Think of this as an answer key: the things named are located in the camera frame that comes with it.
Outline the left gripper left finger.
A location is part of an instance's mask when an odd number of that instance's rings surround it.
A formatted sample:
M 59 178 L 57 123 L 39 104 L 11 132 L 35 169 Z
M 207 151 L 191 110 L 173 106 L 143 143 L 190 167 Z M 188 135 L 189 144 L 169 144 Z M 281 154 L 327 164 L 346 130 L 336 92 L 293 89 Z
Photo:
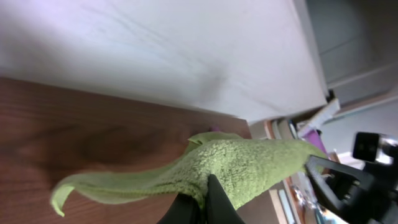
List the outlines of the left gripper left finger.
M 185 194 L 178 194 L 158 224 L 199 224 L 201 213 L 197 201 Z

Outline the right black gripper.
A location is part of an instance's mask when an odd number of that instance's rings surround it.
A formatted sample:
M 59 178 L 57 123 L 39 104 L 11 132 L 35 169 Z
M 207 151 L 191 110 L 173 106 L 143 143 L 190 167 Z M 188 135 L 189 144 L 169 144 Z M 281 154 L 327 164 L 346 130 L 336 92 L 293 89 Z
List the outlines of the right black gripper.
M 372 174 L 310 156 L 305 170 L 320 203 L 347 223 L 397 224 L 397 169 Z

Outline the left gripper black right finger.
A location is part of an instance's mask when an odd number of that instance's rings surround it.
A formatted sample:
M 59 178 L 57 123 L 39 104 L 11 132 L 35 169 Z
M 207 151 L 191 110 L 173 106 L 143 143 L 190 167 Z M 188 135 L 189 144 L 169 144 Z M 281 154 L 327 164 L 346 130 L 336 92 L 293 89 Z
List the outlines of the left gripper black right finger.
M 205 202 L 207 224 L 244 224 L 214 174 L 208 177 Z

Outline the light green cloth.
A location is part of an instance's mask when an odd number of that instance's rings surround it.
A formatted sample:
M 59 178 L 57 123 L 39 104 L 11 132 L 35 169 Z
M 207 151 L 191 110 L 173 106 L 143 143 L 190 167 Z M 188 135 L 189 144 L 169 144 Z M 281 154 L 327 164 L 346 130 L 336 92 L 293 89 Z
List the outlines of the light green cloth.
M 185 152 L 166 166 L 142 172 L 70 175 L 54 188 L 50 204 L 61 217 L 72 191 L 104 204 L 122 204 L 162 194 L 185 194 L 205 205 L 208 176 L 216 175 L 235 209 L 276 183 L 304 170 L 309 156 L 325 153 L 298 139 L 244 139 L 207 132 L 189 138 Z

